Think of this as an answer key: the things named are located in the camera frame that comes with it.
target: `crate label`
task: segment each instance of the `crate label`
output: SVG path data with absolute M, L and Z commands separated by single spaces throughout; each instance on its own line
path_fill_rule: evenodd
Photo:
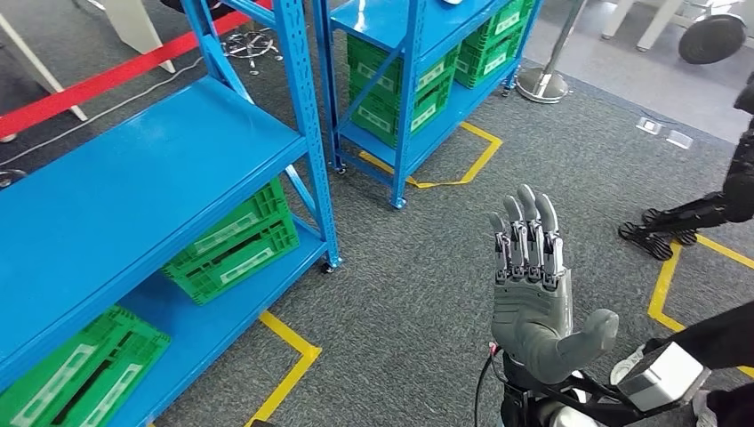
M 55 396 L 58 395 L 63 386 L 66 385 L 73 375 L 86 363 L 91 357 L 96 346 L 87 344 L 78 344 L 57 371 L 50 377 L 47 383 L 39 389 L 33 398 L 24 406 L 21 411 L 11 420 L 14 427 L 29 427 L 34 425 L 34 421 L 50 405 Z
M 487 73 L 495 69 L 498 65 L 505 62 L 506 59 L 508 59 L 508 53 L 503 52 L 500 56 L 498 56 L 494 60 L 491 60 L 490 63 L 485 66 L 485 72 L 484 74 L 482 74 L 482 76 L 486 76 Z
M 371 123 L 378 125 L 380 129 L 384 130 L 385 132 L 393 132 L 393 126 L 391 126 L 390 123 L 382 120 L 372 111 L 365 109 L 364 107 L 358 108 L 358 115 L 369 120 Z
M 508 28 L 513 27 L 518 23 L 518 20 L 521 19 L 521 12 L 516 12 L 510 15 L 506 20 L 501 21 L 499 24 L 497 24 L 497 27 L 495 27 L 495 35 L 497 36 L 501 32 L 505 31 Z
M 437 64 L 436 67 L 434 67 L 430 72 L 425 74 L 424 76 L 421 76 L 419 79 L 419 88 L 417 91 L 420 91 L 422 87 L 428 85 L 432 82 L 436 77 L 443 74 L 443 71 L 445 71 L 445 61 L 443 60 L 439 64 Z
M 429 108 L 421 113 L 418 117 L 416 117 L 411 122 L 411 132 L 413 132 L 414 129 L 421 126 L 422 123 L 426 122 L 428 118 L 432 117 L 433 114 L 435 114 L 435 111 L 437 111 L 437 104 L 432 104 L 429 106 Z
M 139 375 L 139 372 L 144 366 L 131 363 L 120 375 L 120 378 L 116 381 L 115 385 L 110 388 L 108 394 L 105 395 L 97 407 L 86 417 L 86 420 L 81 424 L 81 427 L 96 427 L 100 425 L 102 418 L 108 414 L 110 408 L 116 404 L 117 399 L 128 389 L 128 386 L 133 383 L 133 380 Z
M 363 62 L 358 63 L 358 67 L 356 67 L 356 71 L 358 72 L 358 74 L 366 78 L 372 78 L 372 76 L 374 76 L 374 73 L 375 73 L 373 69 L 364 65 Z M 395 87 L 395 83 L 393 83 L 393 80 L 385 76 L 382 76 L 377 80 L 377 85 L 380 85 L 391 92 L 393 92 L 394 90 L 393 88 Z
M 232 282 L 233 280 L 240 278 L 244 275 L 248 270 L 253 269 L 257 265 L 264 262 L 264 260 L 268 259 L 270 256 L 274 255 L 275 253 L 270 249 L 269 247 L 265 250 L 259 252 L 255 256 L 249 258 L 248 260 L 242 262 L 237 267 L 235 267 L 233 270 L 230 270 L 222 275 L 220 275 L 220 282 L 222 282 L 223 285 L 226 285 L 229 282 Z
M 455 60 L 455 67 L 461 72 L 461 73 L 468 73 L 469 72 L 469 64 L 462 61 L 461 58 Z
M 229 238 L 232 238 L 241 231 L 248 229 L 257 222 L 259 222 L 259 218 L 257 218 L 257 215 L 253 212 L 242 216 L 236 222 L 233 222 L 230 225 L 215 231 L 212 235 L 197 241 L 194 244 L 194 248 L 197 250 L 197 255 L 203 254 Z

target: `gray robotic hand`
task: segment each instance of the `gray robotic hand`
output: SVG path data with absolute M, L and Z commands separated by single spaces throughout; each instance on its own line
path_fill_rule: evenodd
M 496 260 L 493 337 L 538 381 L 560 383 L 613 348 L 618 315 L 597 310 L 574 334 L 571 271 L 563 266 L 555 209 L 527 185 L 518 189 L 518 198 L 521 205 L 511 196 L 503 200 L 510 234 L 500 216 L 490 213 Z

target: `black cable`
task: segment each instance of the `black cable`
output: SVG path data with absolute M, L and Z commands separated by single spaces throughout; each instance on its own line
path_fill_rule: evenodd
M 487 361 L 485 362 L 485 365 L 482 367 L 482 372 L 479 373 L 479 379 L 477 380 L 477 394 L 474 396 L 474 427 L 479 427 L 479 394 L 481 394 L 482 390 L 482 382 L 485 379 L 485 374 L 487 373 L 487 369 L 490 368 L 490 365 L 493 363 L 493 355 L 490 354 L 487 358 Z
M 474 427 L 479 427 L 479 396 L 481 395 L 482 391 L 482 382 L 485 380 L 485 374 L 487 373 L 487 369 L 490 368 L 490 365 L 492 365 L 493 372 L 497 379 L 505 383 L 504 377 L 498 374 L 493 360 L 498 351 L 500 351 L 500 347 L 498 347 L 497 345 L 492 345 L 490 347 L 490 355 L 487 357 L 487 361 L 482 367 L 482 372 L 479 373 L 479 379 L 477 380 L 477 392 L 474 395 Z

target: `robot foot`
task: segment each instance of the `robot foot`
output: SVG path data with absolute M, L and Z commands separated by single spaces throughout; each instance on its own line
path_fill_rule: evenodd
M 644 225 L 651 225 L 660 213 L 660 211 L 651 207 L 641 214 L 641 221 Z M 671 240 L 674 239 L 683 246 L 691 246 L 696 243 L 696 230 L 668 231 L 667 233 L 655 234 Z
M 624 222 L 618 228 L 618 236 L 652 255 L 655 260 L 667 261 L 673 256 L 673 250 L 665 238 L 649 233 L 644 227 L 632 222 Z

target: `green plastic crate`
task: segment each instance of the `green plastic crate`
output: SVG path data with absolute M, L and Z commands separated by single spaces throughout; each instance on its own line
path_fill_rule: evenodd
M 377 69 L 382 65 L 385 59 L 388 58 L 389 53 L 383 51 L 379 47 L 370 44 L 358 37 L 348 35 L 348 63 L 351 75 L 351 84 L 355 82 L 353 77 L 361 76 L 365 77 L 361 85 L 363 86 L 369 79 L 372 78 Z M 448 53 L 440 58 L 437 62 L 427 68 L 427 71 L 423 72 L 419 77 L 419 83 L 417 84 L 417 91 L 425 87 L 429 87 L 442 76 L 443 72 L 452 68 L 455 65 L 455 60 L 458 57 L 458 46 L 451 49 Z M 389 65 L 385 73 L 377 80 L 373 90 L 376 94 L 379 94 L 381 98 L 387 102 L 392 102 L 390 99 L 396 96 L 400 96 L 401 93 L 401 76 L 403 75 L 403 59 L 396 58 Z
M 141 324 L 123 344 L 113 350 L 61 413 L 58 425 L 100 427 L 131 395 L 136 385 L 167 349 L 170 337 L 154 327 Z
M 445 76 L 414 103 L 411 135 L 423 129 L 445 108 L 453 83 L 453 73 L 453 69 L 447 70 Z M 397 145 L 398 120 L 398 109 L 374 97 L 367 97 L 351 116 L 353 123 L 390 147 Z
M 460 48 L 460 45 L 454 47 L 442 60 L 436 62 L 428 71 L 422 74 L 416 89 L 418 97 L 421 97 L 426 91 L 434 87 L 434 85 L 443 78 L 449 70 L 451 70 L 451 72 L 455 71 L 455 61 L 458 58 Z M 361 92 L 361 88 L 369 82 L 374 75 L 375 70 L 376 68 L 369 68 L 360 61 L 356 61 L 356 65 L 349 66 L 349 89 L 352 93 L 351 98 L 354 98 L 356 94 Z M 369 94 L 378 96 L 385 103 L 394 105 L 398 108 L 400 105 L 400 88 L 400 79 L 394 81 L 383 76 L 377 80 L 377 83 L 374 86 L 372 86 Z
M 193 262 L 198 256 L 213 249 L 214 252 L 225 252 L 248 238 L 268 218 L 289 213 L 283 187 L 276 177 L 175 255 L 170 263 L 180 268 L 184 263 Z
M 509 64 L 516 57 L 521 42 L 522 25 L 491 48 L 480 52 L 464 45 L 455 62 L 455 80 L 466 87 L 474 87 L 496 69 Z
M 243 242 L 192 268 L 163 267 L 163 273 L 197 304 L 205 304 L 299 245 L 290 214 L 268 219 Z
M 466 37 L 463 43 L 479 51 L 495 45 L 501 38 L 509 34 L 517 24 L 526 22 L 533 6 L 533 0 L 512 0 Z
M 0 425 L 53 424 L 124 338 L 145 328 L 151 326 L 128 310 L 105 311 L 0 394 Z

